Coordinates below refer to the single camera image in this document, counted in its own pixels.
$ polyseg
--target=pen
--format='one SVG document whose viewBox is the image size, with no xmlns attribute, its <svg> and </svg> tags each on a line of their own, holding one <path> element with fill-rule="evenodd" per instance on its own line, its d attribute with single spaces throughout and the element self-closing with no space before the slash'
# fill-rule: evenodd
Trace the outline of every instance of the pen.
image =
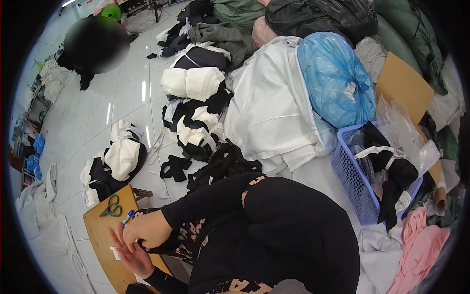
<svg viewBox="0 0 470 294">
<path fill-rule="evenodd" d="M 124 227 L 127 221 L 131 218 L 131 216 L 134 214 L 134 211 L 131 209 L 129 213 L 125 216 L 124 220 L 121 222 L 122 226 Z"/>
</svg>

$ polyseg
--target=black garbage bag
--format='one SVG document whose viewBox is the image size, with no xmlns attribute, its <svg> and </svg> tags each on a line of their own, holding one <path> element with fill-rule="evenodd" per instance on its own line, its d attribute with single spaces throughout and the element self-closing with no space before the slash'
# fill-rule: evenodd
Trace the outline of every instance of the black garbage bag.
<svg viewBox="0 0 470 294">
<path fill-rule="evenodd" d="M 280 36 L 335 32 L 353 48 L 378 32 L 377 16 L 365 0 L 271 0 L 265 19 Z"/>
</svg>

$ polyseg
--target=hand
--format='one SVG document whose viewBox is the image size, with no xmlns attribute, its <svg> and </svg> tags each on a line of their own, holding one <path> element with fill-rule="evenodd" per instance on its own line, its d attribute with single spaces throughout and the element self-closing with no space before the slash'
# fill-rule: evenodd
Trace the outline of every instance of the hand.
<svg viewBox="0 0 470 294">
<path fill-rule="evenodd" d="M 113 229 L 108 228 L 111 241 L 113 246 L 116 247 L 116 251 L 119 253 L 119 257 L 121 258 L 125 267 L 127 267 L 131 272 L 136 273 L 143 279 L 150 277 L 155 269 L 155 266 L 152 264 L 149 254 L 143 251 L 143 249 L 137 243 L 134 253 L 131 253 L 127 245 L 122 242 L 123 230 L 124 228 L 122 227 L 121 223 L 119 223 L 117 231 L 120 238 L 117 238 Z"/>
<path fill-rule="evenodd" d="M 124 229 L 124 243 L 130 252 L 136 249 L 135 241 L 143 239 L 142 246 L 149 251 L 165 242 L 172 232 L 161 210 L 135 217 Z"/>
</svg>

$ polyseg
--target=blue plastic basket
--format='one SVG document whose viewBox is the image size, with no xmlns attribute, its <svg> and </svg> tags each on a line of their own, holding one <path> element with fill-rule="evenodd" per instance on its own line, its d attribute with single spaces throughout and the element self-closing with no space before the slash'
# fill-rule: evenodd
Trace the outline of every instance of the blue plastic basket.
<svg viewBox="0 0 470 294">
<path fill-rule="evenodd" d="M 362 168 L 345 143 L 362 125 L 344 127 L 338 130 L 339 144 L 336 147 L 331 164 L 348 193 L 359 223 L 361 226 L 367 226 L 377 224 L 380 204 Z M 422 182 L 423 178 L 419 177 L 410 185 L 408 193 L 411 196 L 411 202 L 413 202 Z M 405 211 L 406 209 L 397 213 L 397 219 L 401 218 Z"/>
</svg>

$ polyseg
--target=cardboard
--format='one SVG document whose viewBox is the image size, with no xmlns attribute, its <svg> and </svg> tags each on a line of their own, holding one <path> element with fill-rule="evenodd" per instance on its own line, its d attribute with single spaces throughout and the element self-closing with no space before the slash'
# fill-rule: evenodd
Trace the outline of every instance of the cardboard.
<svg viewBox="0 0 470 294">
<path fill-rule="evenodd" d="M 375 92 L 377 99 L 382 94 L 390 104 L 394 99 L 402 101 L 408 110 L 411 121 L 423 137 L 424 143 L 428 142 L 428 139 L 418 127 L 418 123 L 431 104 L 434 90 L 419 73 L 395 54 L 389 52 L 376 84 Z M 440 160 L 429 169 L 429 173 L 437 185 L 442 173 Z"/>
</svg>

